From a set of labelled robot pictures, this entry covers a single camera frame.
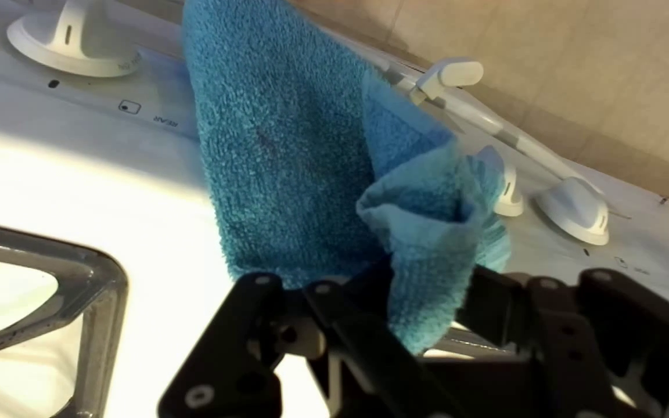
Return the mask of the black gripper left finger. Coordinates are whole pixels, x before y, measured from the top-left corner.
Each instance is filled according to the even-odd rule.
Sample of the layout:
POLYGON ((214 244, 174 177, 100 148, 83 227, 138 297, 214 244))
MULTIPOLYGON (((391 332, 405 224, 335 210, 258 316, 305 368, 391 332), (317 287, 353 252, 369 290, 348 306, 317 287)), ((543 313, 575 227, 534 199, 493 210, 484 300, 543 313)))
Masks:
POLYGON ((275 368, 305 357, 330 418, 457 418, 460 404, 391 335, 392 271, 287 290, 275 273, 240 279, 159 401, 159 418, 281 418, 275 368))

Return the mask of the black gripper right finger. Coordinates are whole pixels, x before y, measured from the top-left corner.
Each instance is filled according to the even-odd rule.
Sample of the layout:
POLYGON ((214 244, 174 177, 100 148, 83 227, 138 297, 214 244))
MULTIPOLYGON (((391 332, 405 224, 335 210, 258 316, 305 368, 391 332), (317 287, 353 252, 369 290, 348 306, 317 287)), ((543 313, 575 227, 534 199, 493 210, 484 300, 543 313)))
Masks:
POLYGON ((503 349, 428 361, 467 418, 669 418, 669 302, 615 270, 478 270, 457 319, 503 349))

